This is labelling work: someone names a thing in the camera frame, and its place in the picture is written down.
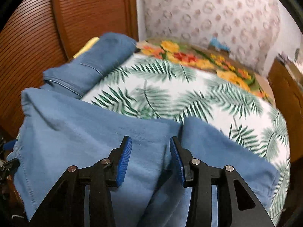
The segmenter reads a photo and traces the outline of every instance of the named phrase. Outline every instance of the wooden wardrobe door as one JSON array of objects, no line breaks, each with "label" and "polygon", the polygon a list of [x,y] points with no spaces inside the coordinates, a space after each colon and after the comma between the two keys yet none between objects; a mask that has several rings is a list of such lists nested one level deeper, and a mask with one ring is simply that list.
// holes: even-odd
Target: wooden wardrobe door
[{"label": "wooden wardrobe door", "polygon": [[59,0],[59,4],[54,11],[58,26],[63,24],[60,34],[69,58],[104,32],[131,36],[127,0]]},{"label": "wooden wardrobe door", "polygon": [[40,87],[42,72],[64,62],[51,0],[24,0],[0,33],[0,128],[16,137],[21,91]]}]

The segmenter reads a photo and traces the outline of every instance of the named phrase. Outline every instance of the folded blue cloth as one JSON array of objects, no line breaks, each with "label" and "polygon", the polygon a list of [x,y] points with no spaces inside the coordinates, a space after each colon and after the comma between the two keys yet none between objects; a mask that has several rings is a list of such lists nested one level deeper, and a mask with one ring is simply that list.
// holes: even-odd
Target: folded blue cloth
[{"label": "folded blue cloth", "polygon": [[[232,165],[253,190],[265,209],[269,209],[279,171],[263,158],[239,146],[204,121],[185,119],[181,146],[209,166]],[[184,189],[175,175],[153,195],[139,226],[184,227],[189,210],[191,188]],[[212,187],[212,227],[218,224],[216,186]]]},{"label": "folded blue cloth", "polygon": [[124,63],[135,51],[136,41],[119,33],[105,33],[71,63],[43,72],[42,89],[81,99],[104,76]]},{"label": "folded blue cloth", "polygon": [[28,219],[70,165],[94,165],[129,135],[132,152],[125,180],[111,195],[117,226],[137,226],[163,170],[166,145],[180,124],[130,118],[35,88],[22,92],[22,107],[25,120],[8,160],[20,161],[14,184]]},{"label": "folded blue cloth", "polygon": [[[8,160],[20,161],[14,184],[29,219],[66,168],[92,166],[129,135],[125,181],[111,191],[117,227],[185,226],[191,189],[182,188],[167,166],[169,139],[181,133],[180,124],[135,119],[35,88],[22,92],[22,107],[25,120]],[[185,120],[181,144],[208,165],[233,165],[269,205],[279,175],[270,163],[196,118]]]}]

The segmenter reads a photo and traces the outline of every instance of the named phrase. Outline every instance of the wooden furniture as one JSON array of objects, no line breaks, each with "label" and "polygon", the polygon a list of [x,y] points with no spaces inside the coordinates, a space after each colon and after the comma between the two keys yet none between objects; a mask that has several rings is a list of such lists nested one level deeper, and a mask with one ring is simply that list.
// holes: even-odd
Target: wooden furniture
[{"label": "wooden furniture", "polygon": [[287,69],[275,60],[268,75],[276,107],[287,123],[291,162],[303,157],[303,92]]},{"label": "wooden furniture", "polygon": [[136,0],[24,0],[0,33],[0,133],[16,137],[21,91],[43,84],[92,37],[113,31],[138,40]]}]

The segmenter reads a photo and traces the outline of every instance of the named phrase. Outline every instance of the stitching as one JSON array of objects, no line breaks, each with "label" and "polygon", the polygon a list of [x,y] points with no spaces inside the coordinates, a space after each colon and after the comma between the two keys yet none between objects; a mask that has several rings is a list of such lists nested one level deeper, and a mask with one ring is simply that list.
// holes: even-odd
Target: stitching
[{"label": "stitching", "polygon": [[82,95],[80,95],[79,93],[77,93],[76,91],[74,91],[74,90],[72,90],[71,88],[69,88],[69,87],[67,87],[67,86],[65,86],[65,85],[63,85],[62,83],[60,83],[60,82],[57,82],[57,81],[54,81],[54,80],[50,80],[50,79],[44,79],[44,81],[49,81],[49,82],[54,82],[54,83],[57,83],[57,84],[59,84],[59,85],[61,85],[61,86],[63,86],[63,87],[65,87],[65,88],[67,88],[68,90],[70,90],[71,92],[74,92],[75,94],[77,94],[78,96],[80,96],[80,97],[83,97]]},{"label": "stitching", "polygon": [[83,66],[88,66],[88,67],[91,67],[92,69],[96,70],[102,77],[103,77],[103,74],[101,72],[99,72],[96,68],[92,67],[92,66],[89,66],[89,65],[86,65],[86,64],[83,64],[83,63],[79,63],[80,65],[83,65]]},{"label": "stitching", "polygon": [[[22,127],[25,126],[26,121],[27,121],[27,119],[25,118],[25,119],[24,119],[24,124],[22,125]],[[20,166],[22,166],[23,175],[24,175],[24,177],[25,177],[26,186],[27,186],[26,188],[27,188],[28,194],[29,194],[29,196],[30,196],[30,198],[31,198],[31,204],[32,204],[32,206],[33,206],[33,208],[34,208],[34,211],[36,211],[36,210],[37,210],[37,202],[36,202],[35,199],[34,199],[34,191],[33,191],[32,188],[31,188],[31,184],[30,184],[30,181],[29,181],[29,179],[28,179],[28,177],[27,177],[26,169],[25,169],[25,166],[24,166],[23,157],[22,157],[22,155],[21,155],[21,153],[20,153],[20,150],[23,148],[23,145],[22,145],[23,136],[21,135],[21,133],[20,133],[20,138],[21,138],[21,139],[19,139],[19,140],[17,141],[18,143],[20,143],[20,146],[19,146],[19,148],[18,148],[17,151],[16,151],[16,157],[18,157],[18,159],[19,159],[19,161],[20,161]]]}]

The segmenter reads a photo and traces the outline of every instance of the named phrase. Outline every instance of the bedspread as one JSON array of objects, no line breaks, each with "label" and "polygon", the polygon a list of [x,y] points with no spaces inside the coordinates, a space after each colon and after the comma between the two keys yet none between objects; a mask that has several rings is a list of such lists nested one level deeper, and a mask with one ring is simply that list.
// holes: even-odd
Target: bedspread
[{"label": "bedspread", "polygon": [[148,56],[215,73],[220,78],[232,82],[268,103],[273,103],[271,97],[258,83],[252,70],[244,66],[234,65],[234,61],[219,55],[216,51],[206,51],[190,44],[180,43],[177,40],[158,38],[149,39],[148,42],[139,42],[137,48],[140,48],[141,52]]},{"label": "bedspread", "polygon": [[269,209],[277,224],[289,184],[286,122],[266,101],[194,68],[135,54],[108,74],[82,100],[141,119],[197,117],[280,171]]}]

